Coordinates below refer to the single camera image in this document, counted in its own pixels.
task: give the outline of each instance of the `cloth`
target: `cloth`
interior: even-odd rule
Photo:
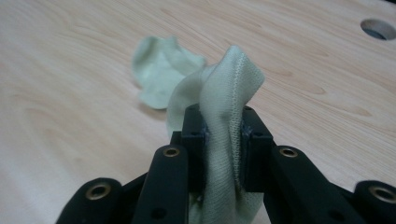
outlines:
[[[205,58],[182,48],[172,36],[143,39],[134,53],[134,78],[142,87],[140,100],[154,109],[165,109],[175,86],[205,66]]]
[[[169,102],[169,134],[182,129],[187,106],[200,104],[209,137],[207,180],[202,195],[190,196],[190,224],[248,224],[262,205],[262,194],[240,187],[239,132],[242,109],[264,75],[237,46],[218,64],[204,65],[203,57],[178,46],[174,37],[143,40],[133,60],[134,76],[143,87],[140,99],[153,108]]]

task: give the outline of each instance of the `wooden table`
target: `wooden table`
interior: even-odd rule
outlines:
[[[280,145],[333,183],[396,186],[396,26],[378,0],[0,3],[0,220],[54,223],[85,182],[122,184],[168,143],[165,111],[138,100],[130,61],[148,35],[175,35],[209,63],[240,46],[266,75],[249,105]],[[258,215],[255,223],[266,217]]]

